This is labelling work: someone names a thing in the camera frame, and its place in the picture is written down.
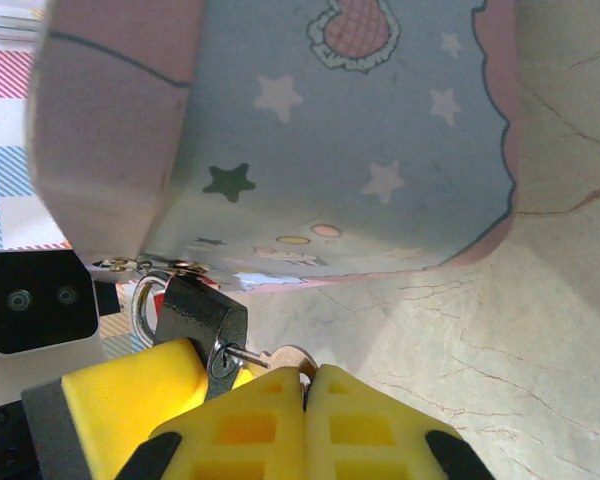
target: black padlock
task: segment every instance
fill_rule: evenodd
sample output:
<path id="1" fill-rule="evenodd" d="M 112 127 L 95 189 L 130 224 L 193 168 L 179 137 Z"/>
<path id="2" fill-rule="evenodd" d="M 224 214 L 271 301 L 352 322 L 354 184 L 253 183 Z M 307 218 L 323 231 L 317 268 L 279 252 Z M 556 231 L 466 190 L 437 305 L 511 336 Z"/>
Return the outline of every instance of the black padlock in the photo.
<path id="1" fill-rule="evenodd" d="M 205 401 L 231 390 L 238 364 L 226 354 L 247 342 L 247 307 L 205 285 L 192 273 L 171 277 L 164 293 L 154 345 L 187 337 L 209 375 Z"/>

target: key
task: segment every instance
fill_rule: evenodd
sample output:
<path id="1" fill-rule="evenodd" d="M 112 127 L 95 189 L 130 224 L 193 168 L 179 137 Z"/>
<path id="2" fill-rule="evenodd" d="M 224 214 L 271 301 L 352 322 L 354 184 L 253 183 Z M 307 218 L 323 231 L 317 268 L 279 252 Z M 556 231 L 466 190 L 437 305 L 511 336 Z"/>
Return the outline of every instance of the key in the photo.
<path id="1" fill-rule="evenodd" d="M 256 377 L 281 367 L 296 367 L 313 381 L 318 372 L 316 361 L 304 349 L 295 345 L 284 345 L 273 353 L 253 353 L 235 346 L 228 346 L 226 353 L 245 362 L 245 367 Z"/>

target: white camera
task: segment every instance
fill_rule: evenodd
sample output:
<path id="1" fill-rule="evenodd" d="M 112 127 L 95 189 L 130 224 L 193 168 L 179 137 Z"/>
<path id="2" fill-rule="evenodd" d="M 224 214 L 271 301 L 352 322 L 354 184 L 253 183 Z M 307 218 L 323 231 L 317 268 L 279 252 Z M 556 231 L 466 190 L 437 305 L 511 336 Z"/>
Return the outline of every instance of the white camera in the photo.
<path id="1" fill-rule="evenodd" d="M 94 283 L 71 250 L 0 252 L 0 405 L 105 360 Z"/>

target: plaid fabric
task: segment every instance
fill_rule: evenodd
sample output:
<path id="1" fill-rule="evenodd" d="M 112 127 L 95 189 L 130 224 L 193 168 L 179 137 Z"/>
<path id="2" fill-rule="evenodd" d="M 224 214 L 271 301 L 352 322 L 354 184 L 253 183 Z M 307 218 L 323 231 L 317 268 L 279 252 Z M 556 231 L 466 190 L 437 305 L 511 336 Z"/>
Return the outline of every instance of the plaid fabric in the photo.
<path id="1" fill-rule="evenodd" d="M 24 111 L 32 61 L 29 46 L 0 45 L 0 250 L 68 248 L 29 181 Z M 111 358 L 142 349 L 130 333 L 129 290 L 118 288 L 124 312 L 101 319 L 100 335 Z"/>

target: dark green star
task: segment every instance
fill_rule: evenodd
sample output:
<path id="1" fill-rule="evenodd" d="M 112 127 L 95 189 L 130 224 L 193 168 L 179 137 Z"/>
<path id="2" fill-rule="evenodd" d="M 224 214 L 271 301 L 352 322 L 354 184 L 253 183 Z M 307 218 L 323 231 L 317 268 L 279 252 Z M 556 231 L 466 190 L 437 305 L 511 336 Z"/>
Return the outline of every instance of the dark green star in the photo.
<path id="1" fill-rule="evenodd" d="M 211 173 L 213 181 L 211 182 L 211 185 L 205 187 L 202 191 L 204 193 L 221 193 L 227 197 L 227 200 L 231 203 L 236 203 L 240 196 L 240 192 L 256 188 L 255 183 L 251 183 L 247 180 L 247 170 L 249 170 L 248 163 L 243 163 L 233 170 L 222 170 L 218 167 L 209 167 L 209 173 Z"/>
<path id="2" fill-rule="evenodd" d="M 209 245 L 213 245 L 214 247 L 217 247 L 218 245 L 226 245 L 226 243 L 224 243 L 222 240 L 209 240 L 208 238 L 201 237 L 198 237 L 196 242 L 208 243 Z"/>

